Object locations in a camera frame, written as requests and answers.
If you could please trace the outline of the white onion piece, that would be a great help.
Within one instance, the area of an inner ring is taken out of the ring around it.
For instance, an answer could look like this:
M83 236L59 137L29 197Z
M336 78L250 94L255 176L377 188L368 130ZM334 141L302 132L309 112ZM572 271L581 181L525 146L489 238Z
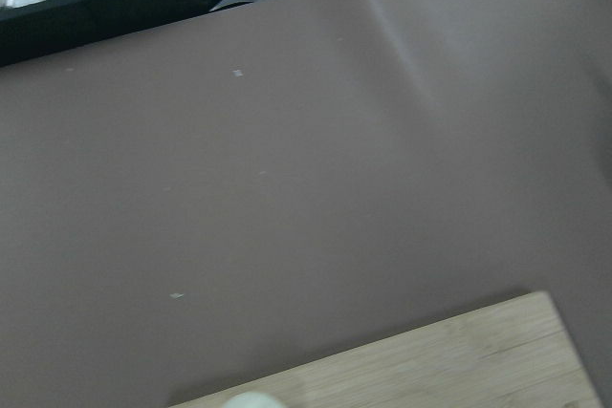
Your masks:
M230 398L223 408L285 408L285 405L271 395L249 391Z

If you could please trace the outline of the bamboo cutting board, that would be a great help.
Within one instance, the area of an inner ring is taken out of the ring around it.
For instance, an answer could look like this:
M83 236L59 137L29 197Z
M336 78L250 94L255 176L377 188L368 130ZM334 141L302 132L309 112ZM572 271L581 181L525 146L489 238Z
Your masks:
M188 402L240 407L601 407L549 293L456 315Z

